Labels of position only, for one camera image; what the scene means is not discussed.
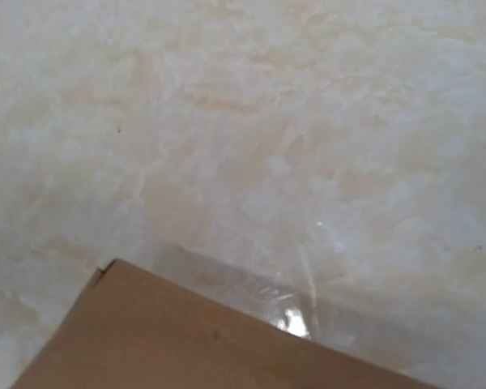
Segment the brown cardboard box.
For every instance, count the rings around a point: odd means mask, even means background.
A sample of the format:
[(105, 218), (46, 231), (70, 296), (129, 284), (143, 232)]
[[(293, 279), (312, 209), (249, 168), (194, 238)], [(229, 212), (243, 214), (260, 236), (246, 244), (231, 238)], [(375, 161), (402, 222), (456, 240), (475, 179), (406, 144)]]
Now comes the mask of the brown cardboard box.
[(115, 259), (17, 388), (421, 388)]

